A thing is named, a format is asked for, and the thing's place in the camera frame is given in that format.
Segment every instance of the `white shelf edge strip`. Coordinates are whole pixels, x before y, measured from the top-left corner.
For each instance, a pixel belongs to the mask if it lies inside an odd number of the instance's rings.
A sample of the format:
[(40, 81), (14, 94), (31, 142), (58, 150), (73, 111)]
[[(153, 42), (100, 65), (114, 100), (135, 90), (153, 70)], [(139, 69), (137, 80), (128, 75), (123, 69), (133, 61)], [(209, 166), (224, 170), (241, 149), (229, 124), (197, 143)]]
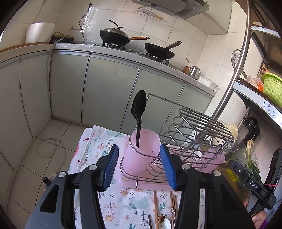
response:
[(266, 99), (261, 97), (253, 90), (237, 81), (234, 83), (233, 88), (235, 91), (238, 91), (243, 96), (257, 104), (261, 109), (263, 109), (282, 129), (282, 113), (280, 113), (280, 111), (277, 110), (271, 103), (269, 103)]
[(257, 25), (251, 25), (251, 30), (253, 32), (255, 31), (259, 31), (259, 32), (263, 32), (263, 33), (267, 33), (267, 34), (270, 34), (270, 35), (273, 35), (275, 37), (278, 37), (278, 38), (281, 38), (279, 36), (279, 33), (272, 30), (272, 29), (269, 29), (269, 28), (265, 28), (265, 27), (262, 27), (262, 26), (257, 26)]

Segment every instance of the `red rubber band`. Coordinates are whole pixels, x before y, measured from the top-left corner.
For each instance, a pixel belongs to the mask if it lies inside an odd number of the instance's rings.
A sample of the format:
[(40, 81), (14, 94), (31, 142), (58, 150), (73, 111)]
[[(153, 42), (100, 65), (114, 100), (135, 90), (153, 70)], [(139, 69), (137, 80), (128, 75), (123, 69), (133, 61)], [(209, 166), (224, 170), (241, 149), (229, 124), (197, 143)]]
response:
[(277, 187), (277, 185), (275, 184), (264, 184), (264, 185), (271, 186), (271, 187)]

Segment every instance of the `white bin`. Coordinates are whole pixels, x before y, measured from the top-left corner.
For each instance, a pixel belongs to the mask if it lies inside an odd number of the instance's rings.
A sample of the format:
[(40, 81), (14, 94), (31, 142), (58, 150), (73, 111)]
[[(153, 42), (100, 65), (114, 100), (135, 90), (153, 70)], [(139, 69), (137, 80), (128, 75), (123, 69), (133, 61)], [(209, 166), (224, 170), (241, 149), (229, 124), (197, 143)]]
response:
[(27, 29), (25, 43), (47, 42), (53, 34), (55, 24), (48, 22), (39, 22), (31, 24)]

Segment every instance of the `metal strainer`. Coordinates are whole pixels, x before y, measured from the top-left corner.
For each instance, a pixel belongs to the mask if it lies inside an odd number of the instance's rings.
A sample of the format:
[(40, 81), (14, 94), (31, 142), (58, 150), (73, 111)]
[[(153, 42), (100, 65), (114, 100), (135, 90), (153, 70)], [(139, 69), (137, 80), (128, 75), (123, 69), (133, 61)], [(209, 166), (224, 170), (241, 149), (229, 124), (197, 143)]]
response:
[[(238, 64), (240, 54), (241, 54), (241, 51), (239, 49), (235, 49), (231, 54), (231, 64), (234, 70)], [(244, 71), (242, 71), (242, 75), (245, 77), (245, 79), (248, 77)]]

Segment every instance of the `black pan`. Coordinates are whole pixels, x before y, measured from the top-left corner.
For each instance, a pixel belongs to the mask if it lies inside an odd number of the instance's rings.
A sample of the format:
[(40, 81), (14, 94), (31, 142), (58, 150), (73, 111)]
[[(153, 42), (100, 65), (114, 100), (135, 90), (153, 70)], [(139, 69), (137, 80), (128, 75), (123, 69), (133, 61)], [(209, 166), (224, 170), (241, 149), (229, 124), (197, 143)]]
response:
[(123, 36), (121, 34), (118, 34), (118, 33), (115, 33), (115, 32), (110, 32), (110, 31), (105, 31), (105, 30), (100, 31), (100, 37), (106, 43), (111, 43), (111, 44), (116, 44), (116, 45), (126, 45), (127, 43), (129, 43), (130, 41), (133, 41), (133, 40), (150, 39), (149, 37), (128, 38), (128, 37)]
[(175, 55), (172, 51), (169, 51), (169, 49), (179, 46), (181, 43), (182, 43), (181, 41), (177, 41), (165, 48), (158, 45), (145, 43), (145, 49), (152, 56), (155, 56), (163, 60), (167, 60), (173, 58)]

